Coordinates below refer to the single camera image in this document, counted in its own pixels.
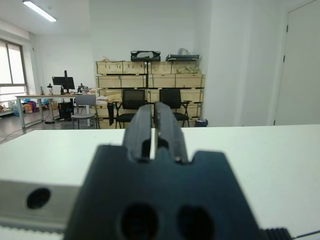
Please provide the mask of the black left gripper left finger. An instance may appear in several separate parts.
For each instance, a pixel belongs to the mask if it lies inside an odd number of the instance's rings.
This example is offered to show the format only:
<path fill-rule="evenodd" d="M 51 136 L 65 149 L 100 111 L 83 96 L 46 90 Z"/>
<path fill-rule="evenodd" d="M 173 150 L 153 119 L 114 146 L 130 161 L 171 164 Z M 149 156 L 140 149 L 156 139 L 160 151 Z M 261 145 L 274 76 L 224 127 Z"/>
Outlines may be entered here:
<path fill-rule="evenodd" d="M 64 232 L 66 240 L 153 240 L 159 219 L 152 205 L 152 111 L 142 106 L 122 145 L 100 145 Z"/>

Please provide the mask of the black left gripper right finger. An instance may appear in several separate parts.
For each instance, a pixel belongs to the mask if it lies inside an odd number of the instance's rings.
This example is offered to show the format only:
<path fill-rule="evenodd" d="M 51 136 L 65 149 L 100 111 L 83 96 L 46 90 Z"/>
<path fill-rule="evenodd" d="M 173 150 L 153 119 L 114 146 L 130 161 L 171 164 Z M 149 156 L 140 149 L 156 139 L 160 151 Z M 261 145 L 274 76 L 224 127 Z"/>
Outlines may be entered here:
<path fill-rule="evenodd" d="M 170 108 L 154 109 L 154 195 L 165 240 L 262 240 L 232 168 L 221 152 L 188 159 L 183 132 Z"/>

